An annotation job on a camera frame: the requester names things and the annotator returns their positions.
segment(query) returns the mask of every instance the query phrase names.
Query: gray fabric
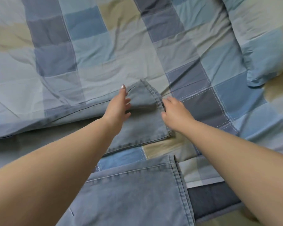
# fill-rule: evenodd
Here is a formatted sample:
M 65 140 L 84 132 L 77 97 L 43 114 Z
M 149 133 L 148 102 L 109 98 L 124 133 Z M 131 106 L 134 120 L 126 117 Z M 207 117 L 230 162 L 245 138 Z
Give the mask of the gray fabric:
M 174 157 L 163 156 L 90 175 L 57 226 L 194 225 Z
M 161 119 L 161 111 L 164 108 L 161 102 L 161 96 L 156 90 L 145 81 L 139 81 L 129 86 L 127 90 L 128 97 L 132 99 L 132 116 L 124 122 L 121 132 L 112 141 L 107 154 L 162 140 L 173 134 Z M 89 106 L 80 109 L 65 110 L 64 113 L 52 116 L 50 123 L 42 124 L 38 121 L 31 126 L 24 127 L 21 131 L 36 129 L 40 126 L 53 127 L 32 130 L 14 135 L 10 138 L 0 139 L 0 167 L 66 136 L 102 116 L 109 101 L 116 94 L 117 92 L 113 92 L 94 99 L 89 103 Z M 88 120 L 79 121 L 83 118 L 88 118 Z M 15 128 L 15 126 L 11 126 L 9 130 L 15 131 Z
M 197 223 L 229 213 L 243 205 L 225 182 L 190 188 L 188 192 Z

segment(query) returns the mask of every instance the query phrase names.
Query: plaid bedsheet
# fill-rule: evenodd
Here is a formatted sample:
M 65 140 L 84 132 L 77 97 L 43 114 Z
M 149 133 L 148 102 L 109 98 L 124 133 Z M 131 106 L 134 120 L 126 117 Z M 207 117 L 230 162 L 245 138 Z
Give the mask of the plaid bedsheet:
M 279 149 L 283 77 L 249 88 L 246 74 L 220 0 L 0 0 L 0 124 L 146 79 L 197 120 Z M 107 156 L 97 170 L 173 152 L 188 187 L 222 180 L 185 138 L 166 141 Z

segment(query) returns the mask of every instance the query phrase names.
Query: pillowcase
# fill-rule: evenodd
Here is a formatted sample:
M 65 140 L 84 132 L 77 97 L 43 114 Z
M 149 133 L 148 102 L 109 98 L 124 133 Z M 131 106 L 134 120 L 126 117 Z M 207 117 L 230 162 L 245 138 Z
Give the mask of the pillowcase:
M 249 86 L 283 71 L 283 0 L 223 0 L 248 69 Z

